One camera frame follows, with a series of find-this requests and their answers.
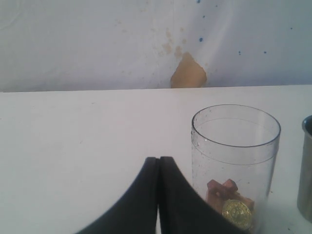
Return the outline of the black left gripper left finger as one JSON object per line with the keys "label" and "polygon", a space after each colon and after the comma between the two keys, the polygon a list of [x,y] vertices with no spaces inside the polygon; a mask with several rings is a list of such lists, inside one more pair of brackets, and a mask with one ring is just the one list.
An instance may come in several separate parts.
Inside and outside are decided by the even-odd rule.
{"label": "black left gripper left finger", "polygon": [[155,234],[159,159],[148,157],[123,196],[80,234]]}

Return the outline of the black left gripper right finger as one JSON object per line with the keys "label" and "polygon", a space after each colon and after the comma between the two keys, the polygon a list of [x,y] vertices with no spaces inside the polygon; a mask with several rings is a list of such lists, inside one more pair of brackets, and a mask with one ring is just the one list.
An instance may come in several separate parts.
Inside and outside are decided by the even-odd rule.
{"label": "black left gripper right finger", "polygon": [[159,215],[163,234],[245,234],[196,193],[175,160],[160,158]]}

